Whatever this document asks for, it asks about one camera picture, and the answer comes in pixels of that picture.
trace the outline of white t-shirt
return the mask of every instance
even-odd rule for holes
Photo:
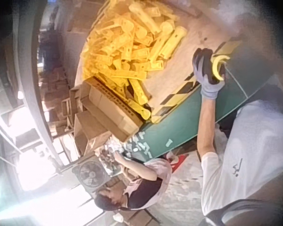
[[[262,101],[247,104],[237,113],[223,161],[209,152],[201,166],[204,215],[248,198],[283,172],[283,115]]]

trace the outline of cardboard box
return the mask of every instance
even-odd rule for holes
[[[80,86],[73,87],[69,91],[69,114],[70,114],[70,120],[72,122],[75,121],[75,114],[78,113],[78,101],[80,98]]]
[[[120,141],[125,142],[138,132],[143,121],[111,90],[96,78],[81,85],[82,105]]]
[[[62,108],[62,115],[63,116],[65,116],[65,117],[67,117],[68,115],[70,115],[70,110],[69,110],[69,108],[70,108],[70,101],[69,101],[70,99],[69,98],[67,98],[67,99],[65,99],[65,100],[62,100],[62,102],[61,102],[61,108]]]
[[[89,111],[75,115],[74,134],[75,144],[81,156],[87,149],[90,151],[104,145],[111,136],[111,133]]]

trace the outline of window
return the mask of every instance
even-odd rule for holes
[[[17,173],[22,189],[34,190],[45,184],[56,169],[45,157],[40,157],[33,149],[19,156]]]
[[[54,194],[33,214],[41,225],[84,226],[104,211],[98,208],[82,185]]]
[[[32,115],[27,107],[21,107],[10,113],[9,131],[14,137],[35,128]]]

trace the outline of woman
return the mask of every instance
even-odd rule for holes
[[[132,181],[125,190],[105,188],[98,191],[95,204],[106,211],[117,209],[142,210],[160,199],[166,191],[172,167],[165,159],[153,159],[145,164],[125,159],[115,152],[115,160],[135,172],[139,178]]]

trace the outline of gray work glove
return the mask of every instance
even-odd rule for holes
[[[218,91],[225,85],[224,81],[219,81],[215,78],[212,72],[211,56],[213,51],[211,49],[198,48],[193,56],[192,65],[194,68],[194,75],[197,81],[201,84],[201,95],[207,99],[215,100]],[[224,74],[224,65],[220,68],[220,74]]]

